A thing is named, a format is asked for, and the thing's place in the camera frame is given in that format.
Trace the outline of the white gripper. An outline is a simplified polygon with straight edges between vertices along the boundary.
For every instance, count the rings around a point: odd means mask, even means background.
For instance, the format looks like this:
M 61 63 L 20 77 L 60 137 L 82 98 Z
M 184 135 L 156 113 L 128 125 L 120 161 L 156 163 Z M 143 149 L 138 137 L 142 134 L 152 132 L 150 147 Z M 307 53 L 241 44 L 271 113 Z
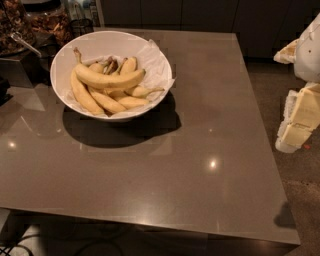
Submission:
M 308 82 L 299 92 L 289 91 L 275 142 L 278 151 L 294 153 L 320 125 L 320 13 L 299 40 L 279 50 L 273 60 L 294 63 L 295 75 Z

